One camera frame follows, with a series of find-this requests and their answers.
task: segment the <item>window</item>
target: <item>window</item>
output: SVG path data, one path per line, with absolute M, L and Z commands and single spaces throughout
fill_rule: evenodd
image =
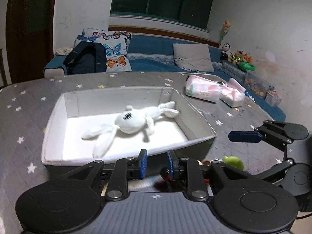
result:
M 206 29 L 213 0 L 112 0 L 111 14 L 167 19 Z

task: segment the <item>green bowl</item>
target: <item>green bowl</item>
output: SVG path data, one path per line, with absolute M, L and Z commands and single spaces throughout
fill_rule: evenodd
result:
M 251 70 L 251 71 L 255 71 L 255 66 L 252 64 L 249 64 L 247 62 L 243 62 L 241 61 L 239 63 L 239 67 L 243 70 L 243 71 L 247 71 L 247 70 Z

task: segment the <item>tissue package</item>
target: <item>tissue package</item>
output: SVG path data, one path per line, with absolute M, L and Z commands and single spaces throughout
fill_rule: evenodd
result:
M 215 103 L 218 102 L 221 95 L 221 89 L 218 83 L 196 75 L 191 75 L 188 78 L 185 92 L 188 96 Z

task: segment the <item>wooden door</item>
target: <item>wooden door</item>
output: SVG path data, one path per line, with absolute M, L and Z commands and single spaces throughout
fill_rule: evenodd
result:
M 12 83 L 43 78 L 53 58 L 54 0 L 8 0 L 7 60 Z

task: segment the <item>white box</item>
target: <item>white box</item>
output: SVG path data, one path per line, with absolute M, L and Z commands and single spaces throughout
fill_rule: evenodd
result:
M 216 133 L 200 112 L 173 88 L 126 87 L 63 93 L 46 127 L 42 162 L 57 166 L 81 166 L 92 162 L 95 140 L 81 138 L 87 129 L 113 123 L 127 105 L 141 109 L 169 101 L 176 103 L 179 116 L 155 122 L 155 133 L 149 141 L 143 131 L 134 135 L 118 131 L 102 160 L 111 163 L 120 158 L 137 157 L 142 148 L 147 149 L 148 156 L 166 153 L 169 149 L 181 149 L 180 155 L 202 160 Z

